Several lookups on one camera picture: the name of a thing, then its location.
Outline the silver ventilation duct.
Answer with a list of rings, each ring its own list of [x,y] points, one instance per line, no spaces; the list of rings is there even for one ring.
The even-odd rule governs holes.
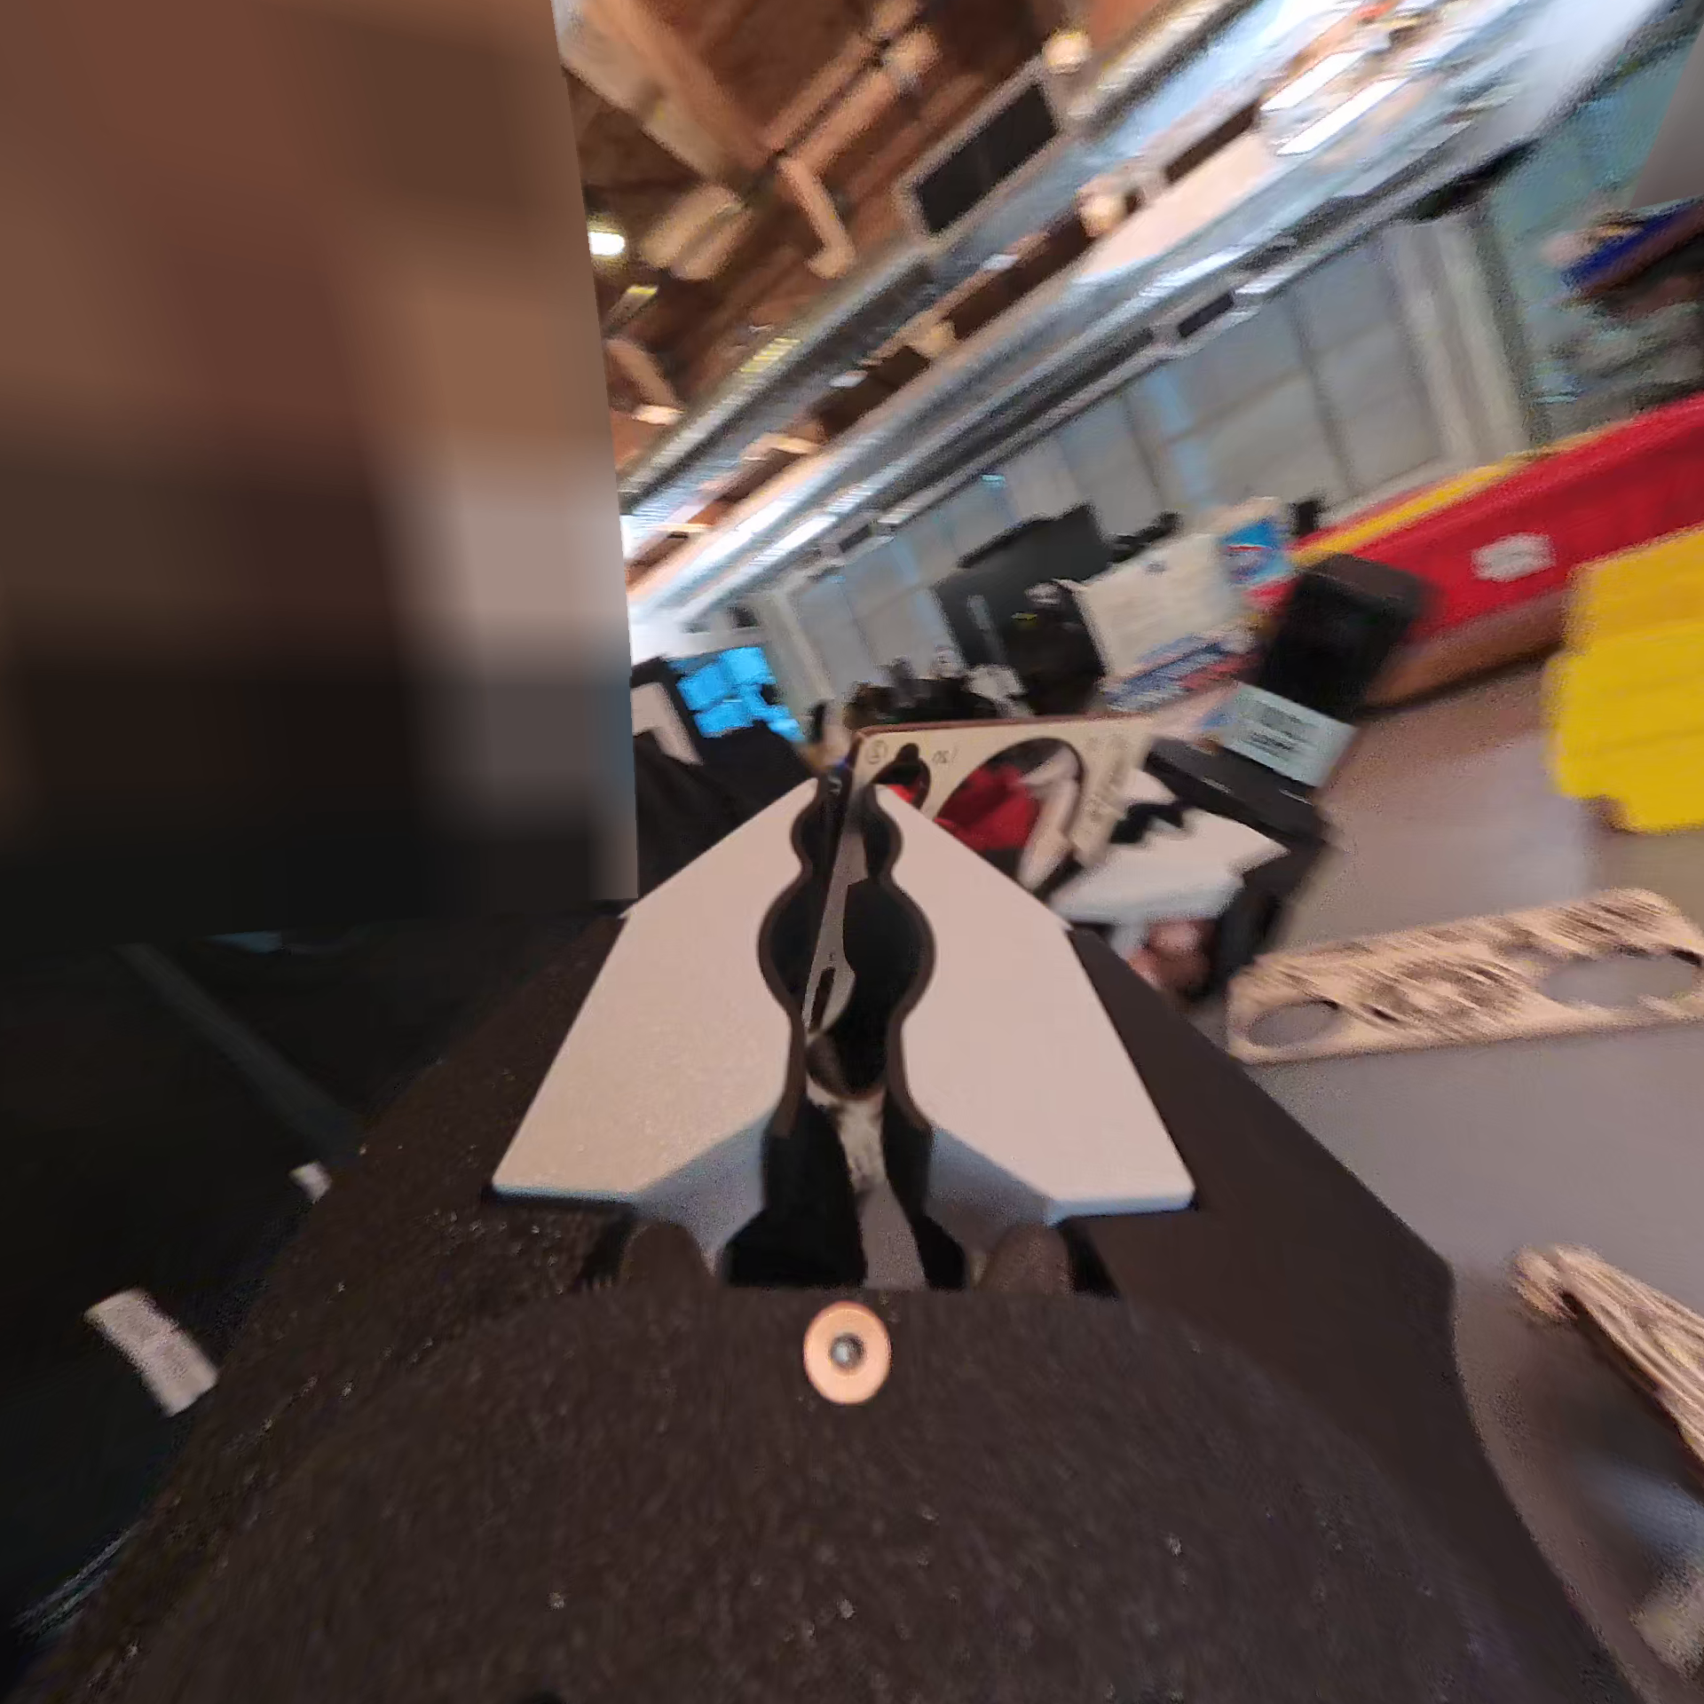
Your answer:
[[[1082,408],[1100,380],[1184,353],[1253,312],[1281,283],[1414,202],[1426,170],[1410,159],[1301,188],[1297,166],[1268,170],[1171,243],[1158,243],[1158,202],[1130,215],[945,362],[674,550],[640,591],[684,601],[685,586],[717,573],[765,573],[845,521],[955,485],[1033,421]]]

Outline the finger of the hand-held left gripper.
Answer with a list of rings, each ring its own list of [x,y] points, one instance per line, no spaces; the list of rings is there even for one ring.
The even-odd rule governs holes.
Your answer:
[[[1203,921],[1224,909],[1243,877],[1282,857],[1285,847],[1174,796],[1130,796],[1145,815],[1137,840],[1113,840],[1104,856],[1051,892],[1065,921]]]
[[[1019,779],[1033,804],[1033,827],[1019,848],[1016,882],[1023,889],[1045,889],[1072,857],[1081,760],[1068,747],[1048,747],[1023,769]]]

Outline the wooden puzzle sheet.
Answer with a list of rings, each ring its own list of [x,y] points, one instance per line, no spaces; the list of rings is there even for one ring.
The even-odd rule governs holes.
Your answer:
[[[868,793],[897,801],[903,796],[900,779],[917,777],[920,801],[916,811],[935,824],[948,796],[988,761],[1010,764],[1013,757],[1043,757],[1048,747],[1075,751],[1081,760],[1081,801],[1068,832],[1072,857],[1045,889],[1026,889],[1033,899],[1048,899],[1113,843],[1119,824],[1126,817],[1126,783],[1142,770],[1152,738],[1152,721],[1130,712],[911,721],[868,727],[855,735],[839,777],[839,840],[826,885],[813,959],[801,985],[804,1032],[838,1024],[855,992],[842,921],[851,885],[868,877],[874,863],[864,848],[864,801]]]
[[[1672,961],[1690,979],[1613,1009],[1545,989],[1610,956]],[[1649,889],[1266,953],[1224,992],[1224,1053],[1261,1067],[1690,1024],[1701,1024],[1701,931]]]

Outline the wooden gear assembly with pegs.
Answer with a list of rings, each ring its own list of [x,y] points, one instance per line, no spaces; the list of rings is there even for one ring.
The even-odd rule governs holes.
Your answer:
[[[1701,1314],[1585,1247],[1524,1247],[1508,1283],[1533,1315],[1585,1334],[1701,1467]]]

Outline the person's left hand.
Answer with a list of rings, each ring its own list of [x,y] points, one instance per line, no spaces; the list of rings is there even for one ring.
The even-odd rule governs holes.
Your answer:
[[[1193,999],[1208,989],[1214,938],[1214,921],[1155,921],[1130,967],[1155,992]]]

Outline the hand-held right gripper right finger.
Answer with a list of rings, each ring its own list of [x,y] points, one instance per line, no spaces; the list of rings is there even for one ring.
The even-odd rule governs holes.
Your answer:
[[[1010,1227],[1175,1214],[1193,1177],[1062,918],[891,789],[868,872],[920,938],[888,1032],[888,1098],[927,1140],[920,1206],[958,1247]]]

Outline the white plastic package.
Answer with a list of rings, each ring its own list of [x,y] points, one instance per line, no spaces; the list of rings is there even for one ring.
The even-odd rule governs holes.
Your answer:
[[[1109,677],[1132,675],[1161,648],[1211,641],[1243,621],[1222,541],[1204,530],[1158,541],[1068,588]]]

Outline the person's black printed hoodie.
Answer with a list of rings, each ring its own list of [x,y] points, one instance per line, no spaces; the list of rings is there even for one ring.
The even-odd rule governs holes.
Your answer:
[[[1,1700],[110,1700],[313,1443],[585,1280],[490,1190],[614,924],[1,972]]]

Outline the blue glove box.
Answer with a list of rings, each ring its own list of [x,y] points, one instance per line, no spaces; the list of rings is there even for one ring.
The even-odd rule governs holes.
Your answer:
[[[1261,644],[1243,631],[1208,634],[1155,648],[1126,675],[1097,688],[1107,709],[1152,717],[1246,677]]]

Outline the yellow plastic bin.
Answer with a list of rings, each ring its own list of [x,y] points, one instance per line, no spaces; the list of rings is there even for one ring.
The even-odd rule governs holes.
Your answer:
[[[1562,796],[1624,835],[1701,828],[1701,527],[1574,573],[1540,704]]]

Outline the red plastic stool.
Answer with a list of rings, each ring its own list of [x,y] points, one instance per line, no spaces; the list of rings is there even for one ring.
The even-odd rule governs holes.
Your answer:
[[[1039,804],[1019,770],[988,761],[948,796],[935,824],[982,857],[1013,857],[1039,824]]]

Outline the red plastic bin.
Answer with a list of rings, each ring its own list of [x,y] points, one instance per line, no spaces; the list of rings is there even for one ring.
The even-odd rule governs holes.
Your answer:
[[[1701,395],[1485,463],[1297,541],[1426,583],[1416,641],[1565,591],[1575,567],[1701,527]]]

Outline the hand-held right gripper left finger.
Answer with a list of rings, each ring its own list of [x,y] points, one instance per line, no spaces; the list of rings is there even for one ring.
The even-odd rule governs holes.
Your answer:
[[[800,1002],[771,931],[807,892],[826,779],[635,901],[491,1173],[503,1203],[681,1227],[707,1266],[762,1211],[762,1151],[800,1083]]]

